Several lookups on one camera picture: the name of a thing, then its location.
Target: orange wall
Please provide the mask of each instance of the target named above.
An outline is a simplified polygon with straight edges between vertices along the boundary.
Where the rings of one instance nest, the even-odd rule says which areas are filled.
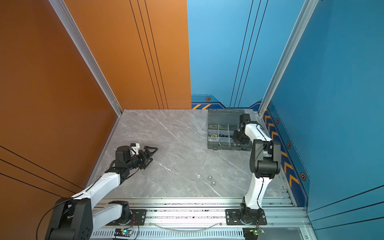
[[[0,148],[1,239],[32,240],[85,186],[117,116],[49,1],[1,1],[0,23],[0,146],[30,161]]]
[[[123,109],[191,108],[186,0],[65,3]]]

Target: gray marble surface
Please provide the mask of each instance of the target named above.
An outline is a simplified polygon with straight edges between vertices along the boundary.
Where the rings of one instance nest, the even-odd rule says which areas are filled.
[[[117,147],[140,143],[159,148],[153,162],[106,197],[243,197],[251,181],[250,152],[207,149],[207,120],[208,110],[125,110],[92,182],[108,169]],[[281,189],[276,176],[265,197],[278,197]]]

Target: robotic arm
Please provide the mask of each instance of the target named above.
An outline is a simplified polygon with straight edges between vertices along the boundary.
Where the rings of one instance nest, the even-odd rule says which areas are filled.
[[[130,178],[130,170],[145,169],[157,151],[156,147],[139,150],[138,143],[121,146],[116,150],[116,160],[91,186],[70,198],[59,199],[53,209],[45,240],[87,240],[92,231],[111,221],[120,225],[132,223],[132,212],[127,201],[112,201],[106,207],[93,210],[95,205],[112,189]]]
[[[249,114],[240,116],[238,131],[232,139],[241,144],[252,141],[249,167],[253,174],[248,193],[240,204],[240,220],[244,224],[266,225],[262,199],[268,184],[280,172],[280,142],[268,137],[259,123],[250,120]]]

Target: blue wall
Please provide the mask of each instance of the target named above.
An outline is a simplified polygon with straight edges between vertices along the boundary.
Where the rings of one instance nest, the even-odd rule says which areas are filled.
[[[303,3],[304,0],[269,0],[265,8],[267,0],[254,0],[250,14],[251,0],[188,0],[192,94],[213,95],[225,107],[249,107],[262,99]],[[245,35],[248,17],[250,20]]]
[[[320,240],[383,238],[383,55],[384,1],[320,0],[272,98]]]

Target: black line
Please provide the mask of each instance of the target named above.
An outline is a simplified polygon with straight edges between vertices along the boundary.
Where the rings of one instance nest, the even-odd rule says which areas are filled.
[[[140,38],[140,42],[141,42],[141,47],[143,48],[143,53],[144,53],[145,61],[147,62],[147,67],[148,67],[149,77],[151,78],[151,82],[152,82],[152,86],[153,86],[153,91],[155,92],[155,97],[156,97],[156,101],[157,101],[157,106],[158,106],[159,109],[160,109],[159,100],[157,99],[156,90],[155,90],[155,85],[153,84],[151,71],[149,70],[149,65],[148,65],[147,57],[146,57],[146,55],[145,55],[143,42],[141,41],[141,36],[140,36],[140,32],[139,32],[139,27],[137,26],[136,17],[135,17],[135,13],[133,12],[133,7],[132,7],[132,2],[131,2],[131,0],[129,0],[129,3],[130,3],[130,5],[131,5],[133,18],[135,19],[136,28],[137,28],[137,33],[139,34],[139,38]]]
[[[382,219],[382,218],[384,218],[384,217],[371,218],[371,219],[367,219],[367,220],[362,220],[362,221],[358,221],[358,222],[351,222],[351,223],[345,223],[345,224],[340,224],[340,225],[331,226],[331,227],[339,227],[339,226],[345,226],[345,225],[354,224],[354,223],[368,222],[368,221]],[[316,231],[316,230],[327,229],[327,228],[331,228],[331,227],[323,227],[323,228],[314,229],[314,230]]]
[[[57,194],[55,194],[55,193],[53,193],[53,192],[50,192],[50,191],[44,190],[44,189],[42,189],[42,188],[36,187],[36,186],[34,186],[34,185],[31,185],[31,184],[29,184],[29,183],[23,182],[23,181],[21,181],[21,180],[18,180],[18,179],[16,179],[16,178],[10,177],[10,176],[8,176],[8,175],[5,175],[5,174],[3,174],[3,173],[0,173],[0,175],[3,175],[3,176],[6,176],[6,177],[9,177],[9,178],[11,178],[11,179],[13,179],[13,180],[16,180],[16,181],[19,181],[19,182],[22,182],[22,183],[25,183],[26,185],[29,185],[29,186],[35,187],[35,188],[37,188],[37,189],[43,190],[44,192],[49,192],[49,193],[52,193],[53,195],[56,195],[56,196],[58,196],[58,197],[62,197],[62,196],[60,196],[60,195],[57,195]]]
[[[235,83],[233,84],[233,90],[232,90],[231,102],[229,103],[229,107],[231,107],[231,104],[232,104],[232,98],[233,98],[233,92],[235,91],[236,78],[237,78],[237,73],[238,73],[238,71],[239,71],[241,55],[243,54],[243,48],[244,48],[244,42],[245,42],[245,36],[247,35],[247,29],[248,29],[248,24],[249,24],[249,18],[251,17],[252,6],[253,6],[253,0],[252,0],[252,4],[251,4],[251,10],[249,10],[249,16],[248,16],[247,27],[245,28],[245,34],[244,34],[244,40],[243,40],[243,46],[241,47],[240,59],[239,59],[239,64],[237,65],[237,71],[236,71]]]
[[[141,14],[141,9],[140,9],[139,0],[137,0],[137,5],[139,6],[139,11],[140,11],[140,16],[141,16],[141,21],[142,21],[142,23],[143,23],[143,28],[144,28],[145,38],[147,39],[149,55],[151,56],[152,66],[153,66],[153,71],[155,72],[155,77],[156,77],[156,82],[157,82],[157,88],[159,89],[160,99],[161,99],[161,104],[163,105],[163,109],[164,109],[163,97],[161,96],[161,91],[160,91],[159,81],[157,80],[157,74],[156,74],[155,64],[153,63],[153,58],[152,58],[152,53],[151,53],[151,47],[149,46],[149,41],[148,41],[148,37],[147,37],[147,31],[145,30],[145,25],[144,25],[143,15]]]
[[[259,15],[259,9],[260,9],[260,4],[261,4],[261,3],[262,3],[262,1],[260,0],[260,2],[259,2],[259,7],[257,8],[257,13],[256,13],[256,18],[255,18],[255,23],[253,24],[253,29],[252,29],[251,39],[249,40],[249,45],[248,45],[247,54],[245,55],[245,61],[244,61],[243,71],[242,71],[242,73],[241,73],[240,82],[239,82],[239,88],[237,89],[237,94],[236,94],[235,103],[234,103],[233,107],[236,106],[236,100],[237,100],[237,96],[238,96],[238,94],[239,94],[239,89],[240,89],[240,85],[241,85],[241,79],[243,78],[243,73],[244,73],[245,64],[247,63],[249,47],[251,46],[252,36],[253,36],[253,31],[255,30],[256,20],[257,20],[257,16]]]
[[[159,57],[157,56],[156,45],[155,45],[155,39],[153,38],[152,26],[151,26],[151,21],[149,20],[149,13],[148,13],[148,8],[147,8],[147,2],[146,2],[146,0],[144,0],[144,3],[145,3],[145,8],[147,9],[147,16],[148,16],[148,21],[149,21],[149,27],[151,28],[151,34],[152,34],[152,40],[153,40],[153,46],[155,47],[155,54],[156,54],[156,58],[157,58],[157,65],[159,66],[159,72],[160,72],[161,83],[162,83],[162,85],[163,85],[164,97],[165,97],[165,99],[166,99],[167,109],[169,109],[169,108],[168,108],[167,95],[166,95],[166,89],[164,88],[163,77],[162,77],[162,75],[161,75],[161,69],[160,69]]]
[[[344,214],[344,213],[347,213],[347,212],[352,212],[352,211],[355,211],[355,210],[364,209],[366,207],[371,207],[371,206],[375,206],[375,205],[382,204],[382,203],[384,203],[384,201],[383,202],[378,202],[378,203],[375,203],[375,204],[371,204],[371,205],[367,205],[367,206],[364,206],[364,207],[359,207],[359,208],[356,208],[356,209],[348,210],[348,211],[345,211],[345,212],[341,212],[339,214],[333,214],[333,215],[328,216],[328,217],[333,217],[333,216]],[[327,218],[327,217],[322,217],[322,218],[319,218],[319,219],[311,220],[311,222],[317,221],[317,220],[320,220],[320,219],[325,219],[325,218]]]
[[[77,186],[77,187],[83,189],[82,187],[80,187],[80,186],[78,186],[78,185],[76,185],[76,184],[74,184],[74,183],[72,183],[72,182],[70,182],[70,181],[68,181],[68,180],[66,180],[66,179],[64,179],[64,178],[62,178],[62,177],[60,177],[59,175],[54,174],[53,172],[51,172],[51,171],[49,171],[49,170],[47,170],[47,169],[45,169],[45,168],[43,168],[43,167],[40,167],[40,166],[37,165],[36,163],[29,161],[29,160],[26,159],[25,157],[22,157],[22,156],[20,156],[19,154],[14,153],[14,152],[12,152],[11,150],[9,150],[9,149],[7,149],[7,148],[5,148],[5,147],[3,147],[3,146],[0,146],[0,147],[1,147],[1,148],[4,148],[4,149],[7,150],[8,152],[11,152],[11,153],[15,154],[15,155],[18,156],[18,157],[21,157],[22,159],[26,160],[27,162],[30,162],[30,163],[32,163],[33,165],[36,165],[36,166],[38,166],[39,168],[44,169],[44,170],[46,170],[47,172],[52,173],[53,175],[55,175],[55,176],[57,176],[57,177],[59,177],[59,178],[65,180],[65,181],[67,181],[67,182],[69,182],[69,183],[71,183],[71,184],[73,184],[73,185],[75,185],[75,186]]]
[[[60,185],[58,185],[58,184],[56,184],[56,183],[53,183],[53,182],[51,182],[51,181],[49,181],[49,180],[46,180],[46,179],[44,179],[44,178],[42,178],[42,177],[40,177],[40,176],[37,176],[36,174],[33,174],[33,173],[31,173],[31,172],[29,172],[29,171],[27,171],[27,170],[24,170],[24,169],[22,169],[22,168],[20,168],[20,167],[18,167],[18,166],[16,166],[16,165],[13,165],[12,163],[9,163],[9,162],[7,162],[7,161],[5,161],[5,160],[3,160],[3,159],[0,159],[0,160],[3,161],[3,162],[5,162],[5,163],[8,163],[9,165],[12,165],[12,166],[14,166],[14,167],[17,167],[18,169],[21,169],[21,170],[23,170],[23,171],[25,171],[25,172],[27,172],[27,173],[30,173],[30,174],[32,174],[32,175],[38,177],[38,178],[41,178],[41,179],[43,179],[43,180],[45,180],[45,181],[47,181],[47,182],[50,182],[50,183],[52,183],[52,184],[54,184],[54,185],[56,185],[56,186],[58,186],[58,187],[61,187],[61,188],[65,189],[65,190],[67,190],[67,191],[70,191],[70,192],[72,192],[72,193],[75,193],[74,191],[71,191],[71,190],[69,190],[69,189],[66,189],[65,187],[62,187],[62,186],[60,186]]]
[[[244,87],[245,87],[245,82],[247,81],[247,77],[248,77],[249,69],[251,68],[251,63],[252,63],[253,54],[255,53],[256,43],[257,43],[257,40],[259,39],[260,29],[262,28],[263,19],[264,19],[264,15],[265,15],[266,7],[267,7],[267,5],[268,5],[268,1],[269,1],[269,0],[267,0],[266,5],[265,5],[265,9],[264,9],[264,14],[263,14],[262,22],[260,23],[259,32],[257,33],[256,42],[255,42],[255,47],[253,48],[251,61],[249,62],[249,67],[248,67],[247,75],[245,76],[244,85],[243,85],[243,90],[241,91],[241,96],[240,96],[239,104],[237,105],[237,107],[240,106],[241,97],[243,96]]]
[[[370,192],[370,191],[373,191],[373,190],[379,189],[379,188],[381,188],[381,187],[384,187],[384,185],[381,185],[381,186],[378,186],[378,187],[372,188],[372,189],[370,189],[370,190],[367,190],[367,191],[365,191],[365,192],[361,192],[361,193],[359,193],[359,194],[356,194],[356,195],[353,195],[353,196],[350,196],[350,197],[347,197],[347,198],[341,199],[341,200],[339,200],[339,201],[337,201],[337,202],[334,202],[334,203],[331,203],[331,204],[328,204],[328,205],[325,205],[325,206],[322,206],[322,207],[319,207],[319,208],[313,209],[313,210],[311,210],[311,211],[309,211],[309,212],[313,212],[313,211],[316,211],[316,210],[318,210],[318,209],[322,209],[323,207],[328,207],[328,206],[330,206],[330,205],[332,205],[332,204],[335,204],[335,203],[338,203],[338,202],[341,202],[341,201],[344,201],[344,200],[347,200],[347,199],[350,199],[350,198],[356,197],[356,196],[358,196],[358,195],[361,195],[361,194],[364,194],[364,193],[367,193],[367,192]]]

